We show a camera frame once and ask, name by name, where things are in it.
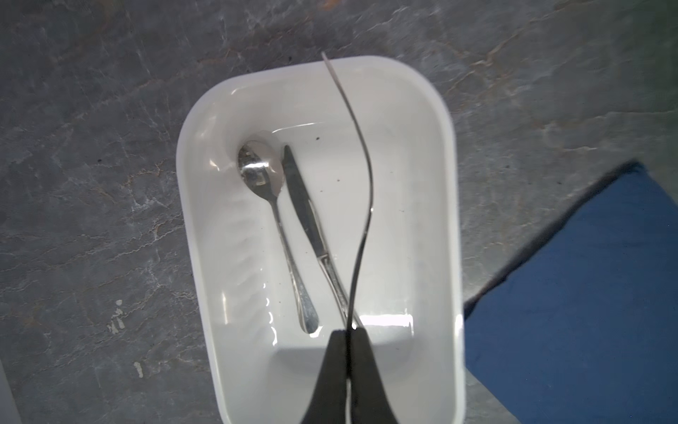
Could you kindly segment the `blue paper napkin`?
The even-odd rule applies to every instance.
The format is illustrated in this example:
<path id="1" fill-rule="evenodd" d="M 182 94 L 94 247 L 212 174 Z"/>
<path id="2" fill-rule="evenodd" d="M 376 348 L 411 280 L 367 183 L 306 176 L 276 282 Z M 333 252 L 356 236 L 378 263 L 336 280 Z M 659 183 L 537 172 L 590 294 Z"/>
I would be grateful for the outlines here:
<path id="1" fill-rule="evenodd" d="M 677 420 L 677 206 L 600 182 L 465 318 L 466 366 L 524 423 Z"/>

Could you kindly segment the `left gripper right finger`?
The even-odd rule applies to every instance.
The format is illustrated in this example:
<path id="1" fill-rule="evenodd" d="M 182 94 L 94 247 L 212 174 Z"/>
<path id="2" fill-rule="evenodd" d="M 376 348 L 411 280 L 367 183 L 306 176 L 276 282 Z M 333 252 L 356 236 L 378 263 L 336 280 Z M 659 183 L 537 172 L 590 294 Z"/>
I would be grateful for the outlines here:
<path id="1" fill-rule="evenodd" d="M 352 423 L 397 423 L 388 402 L 371 341 L 364 328 L 348 336 Z"/>

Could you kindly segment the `white rectangular dish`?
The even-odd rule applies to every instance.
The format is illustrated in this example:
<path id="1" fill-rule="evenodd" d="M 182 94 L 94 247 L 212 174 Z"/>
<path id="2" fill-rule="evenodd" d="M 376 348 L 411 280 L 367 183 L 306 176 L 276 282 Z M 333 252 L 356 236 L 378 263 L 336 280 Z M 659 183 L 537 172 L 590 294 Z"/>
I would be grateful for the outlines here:
<path id="1" fill-rule="evenodd" d="M 346 323 L 398 422 L 464 421 L 456 136 L 422 74 L 363 56 L 226 79 L 176 161 L 223 422 L 301 422 Z"/>

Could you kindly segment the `silver knife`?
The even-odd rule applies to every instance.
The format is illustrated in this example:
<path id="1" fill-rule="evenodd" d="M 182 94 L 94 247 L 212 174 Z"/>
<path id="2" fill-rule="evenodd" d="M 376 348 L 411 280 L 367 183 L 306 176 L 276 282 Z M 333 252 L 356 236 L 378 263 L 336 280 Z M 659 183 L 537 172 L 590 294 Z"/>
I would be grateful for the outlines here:
<path id="1" fill-rule="evenodd" d="M 314 208 L 314 203 L 307 192 L 307 187 L 301 175 L 290 145 L 282 148 L 282 167 L 287 181 L 291 202 L 295 208 L 298 220 L 307 235 L 309 243 L 318 260 L 321 270 L 328 280 L 330 289 L 337 302 L 337 307 L 343 320 L 348 320 L 349 295 L 341 283 L 335 264 L 331 257 L 328 245 L 321 229 L 321 221 Z"/>

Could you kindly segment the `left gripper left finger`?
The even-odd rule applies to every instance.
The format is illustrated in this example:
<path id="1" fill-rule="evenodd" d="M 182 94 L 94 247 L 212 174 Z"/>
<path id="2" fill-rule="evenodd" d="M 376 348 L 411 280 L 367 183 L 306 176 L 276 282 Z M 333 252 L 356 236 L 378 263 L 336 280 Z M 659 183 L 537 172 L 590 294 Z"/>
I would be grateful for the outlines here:
<path id="1" fill-rule="evenodd" d="M 347 399 L 346 332 L 331 333 L 303 424 L 345 424 Z"/>

